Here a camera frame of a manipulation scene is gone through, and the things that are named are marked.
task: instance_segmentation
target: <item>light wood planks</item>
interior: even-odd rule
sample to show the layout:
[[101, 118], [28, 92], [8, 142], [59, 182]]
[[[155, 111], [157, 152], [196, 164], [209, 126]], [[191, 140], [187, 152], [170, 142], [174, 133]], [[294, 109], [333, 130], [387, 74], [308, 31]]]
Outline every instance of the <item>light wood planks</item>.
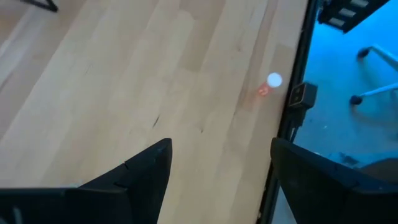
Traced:
[[0, 187], [82, 184], [170, 137], [159, 223], [254, 223], [307, 0], [59, 6], [0, 1]]

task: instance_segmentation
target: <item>white ball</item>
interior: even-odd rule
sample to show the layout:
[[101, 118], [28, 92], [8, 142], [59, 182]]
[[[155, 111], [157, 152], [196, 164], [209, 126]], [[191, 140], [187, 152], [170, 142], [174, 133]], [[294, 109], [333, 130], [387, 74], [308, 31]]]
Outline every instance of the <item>white ball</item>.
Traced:
[[271, 88], [280, 87], [282, 84], [282, 76], [276, 72], [269, 74], [267, 77], [267, 84]]

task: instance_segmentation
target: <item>black chair leg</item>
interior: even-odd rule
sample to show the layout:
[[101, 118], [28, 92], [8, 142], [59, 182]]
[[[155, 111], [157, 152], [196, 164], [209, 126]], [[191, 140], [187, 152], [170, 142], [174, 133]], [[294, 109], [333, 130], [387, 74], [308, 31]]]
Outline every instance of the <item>black chair leg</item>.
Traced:
[[21, 0], [21, 1], [40, 7], [42, 9], [46, 9], [51, 12], [58, 12], [58, 7], [55, 5], [55, 3], [52, 0], [45, 0], [47, 4], [38, 2], [37, 0]]

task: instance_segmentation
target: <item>chair wheel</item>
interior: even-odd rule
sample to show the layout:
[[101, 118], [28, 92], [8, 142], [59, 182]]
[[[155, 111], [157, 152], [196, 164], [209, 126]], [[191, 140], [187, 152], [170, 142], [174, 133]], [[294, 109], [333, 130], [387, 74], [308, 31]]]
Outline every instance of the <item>chair wheel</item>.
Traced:
[[358, 59], [365, 58], [365, 57], [369, 54], [369, 52], [370, 52], [370, 49], [369, 49], [369, 48], [361, 49], [361, 50], [358, 52], [358, 54], [357, 54], [357, 58], [358, 58]]
[[349, 99], [349, 103], [352, 105], [360, 105], [362, 100], [360, 96], [352, 96], [351, 99]]

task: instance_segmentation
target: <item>blue lit floor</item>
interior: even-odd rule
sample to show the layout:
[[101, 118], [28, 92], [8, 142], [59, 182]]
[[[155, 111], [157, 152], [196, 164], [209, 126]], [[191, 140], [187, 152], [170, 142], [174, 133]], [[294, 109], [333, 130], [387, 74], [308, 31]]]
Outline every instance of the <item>blue lit floor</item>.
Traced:
[[[351, 156], [358, 165], [398, 158], [398, 91], [370, 96], [355, 110], [348, 103], [351, 95], [398, 82], [398, 72], [377, 55], [356, 60], [358, 50], [372, 44], [398, 55], [397, 9], [398, 1], [390, 1], [345, 35], [315, 26], [305, 81], [318, 85], [318, 97], [297, 133], [297, 145], [337, 162]], [[295, 223], [279, 195], [273, 223]]]

